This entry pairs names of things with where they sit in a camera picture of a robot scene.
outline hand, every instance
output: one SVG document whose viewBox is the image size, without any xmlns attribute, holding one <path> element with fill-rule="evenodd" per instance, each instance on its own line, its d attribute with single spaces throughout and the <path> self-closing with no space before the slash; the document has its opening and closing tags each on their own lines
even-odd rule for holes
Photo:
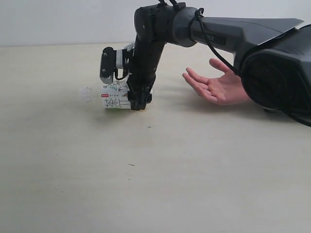
<svg viewBox="0 0 311 233">
<path fill-rule="evenodd" d="M 222 61 L 210 59 L 209 64 L 225 74 L 219 78 L 206 78 L 198 75 L 191 68 L 183 74 L 186 82 L 196 93 L 207 101 L 219 105 L 233 105 L 250 100 L 243 89 L 241 78 L 236 76 Z"/>
</svg>

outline beige table surface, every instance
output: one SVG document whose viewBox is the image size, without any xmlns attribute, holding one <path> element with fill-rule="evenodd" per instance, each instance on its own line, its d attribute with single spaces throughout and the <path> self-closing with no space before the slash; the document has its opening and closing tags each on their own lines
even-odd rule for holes
<svg viewBox="0 0 311 233">
<path fill-rule="evenodd" d="M 79 96 L 105 46 L 0 49 L 0 233 L 311 232 L 310 128 L 201 100 L 202 45 L 166 46 L 148 110 L 108 113 Z"/>
</svg>

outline robotic arm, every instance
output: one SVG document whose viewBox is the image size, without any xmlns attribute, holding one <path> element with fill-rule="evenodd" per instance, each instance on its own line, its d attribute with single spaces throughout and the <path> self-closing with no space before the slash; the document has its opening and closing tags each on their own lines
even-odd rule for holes
<svg viewBox="0 0 311 233">
<path fill-rule="evenodd" d="M 105 84 L 127 78 L 132 110 L 152 101 L 152 87 L 165 44 L 208 45 L 242 79 L 248 96 L 266 110 L 283 112 L 311 126 L 311 25 L 295 18 L 204 17 L 203 8 L 164 0 L 135 11 L 136 40 L 122 50 L 103 50 L 100 77 Z M 229 64 L 216 50 L 234 54 Z M 123 69 L 118 78 L 118 69 Z"/>
</svg>

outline tabletop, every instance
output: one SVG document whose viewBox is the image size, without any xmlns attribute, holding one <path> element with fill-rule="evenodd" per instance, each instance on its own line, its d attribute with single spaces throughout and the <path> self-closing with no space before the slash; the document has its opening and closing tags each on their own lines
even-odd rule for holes
<svg viewBox="0 0 311 233">
<path fill-rule="evenodd" d="M 203 45 L 166 45 L 145 111 L 104 110 L 79 93 L 107 46 L 0 48 L 1 233 L 311 231 L 310 128 L 206 103 Z"/>
</svg>

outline cable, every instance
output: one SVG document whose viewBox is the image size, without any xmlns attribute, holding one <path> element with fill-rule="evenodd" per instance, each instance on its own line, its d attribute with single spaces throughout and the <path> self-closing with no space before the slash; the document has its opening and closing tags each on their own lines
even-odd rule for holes
<svg viewBox="0 0 311 233">
<path fill-rule="evenodd" d="M 212 44 L 210 43 L 210 41 L 208 40 L 206 34 L 205 34 L 205 30 L 204 30 L 204 26 L 203 26 L 203 23 L 202 23 L 202 20 L 200 17 L 203 16 L 203 12 L 204 12 L 204 8 L 200 8 L 198 9 L 197 11 L 195 11 L 195 16 L 194 18 L 199 22 L 200 24 L 200 27 L 201 27 L 201 32 L 203 34 L 203 38 L 207 44 L 207 46 L 212 50 L 212 52 L 216 55 L 216 57 L 221 60 L 227 67 L 229 67 L 230 70 L 232 70 L 234 72 L 235 75 L 239 76 L 242 80 L 245 80 L 245 77 L 235 68 L 233 67 L 224 57 L 222 57 L 217 51 L 216 49 L 212 46 Z M 264 84 L 263 82 L 260 82 L 259 80 L 258 81 L 258 84 L 259 85 L 262 85 L 263 88 L 265 89 L 270 89 L 269 86 L 267 86 L 266 84 Z M 288 93 L 288 87 L 286 88 L 286 90 L 284 91 L 284 93 L 282 93 L 282 98 L 280 99 L 276 99 L 276 102 L 279 103 L 279 109 L 282 113 L 284 113 L 285 115 L 287 115 L 289 118 L 291 118 L 292 120 L 298 122 L 298 123 L 301 123 L 305 126 L 309 126 L 311 127 L 311 122 L 309 121 L 306 121 L 298 116 L 296 116 L 295 114 L 293 114 L 289 109 L 288 107 L 286 106 L 286 102 L 288 100 L 288 96 L 287 93 Z"/>
</svg>

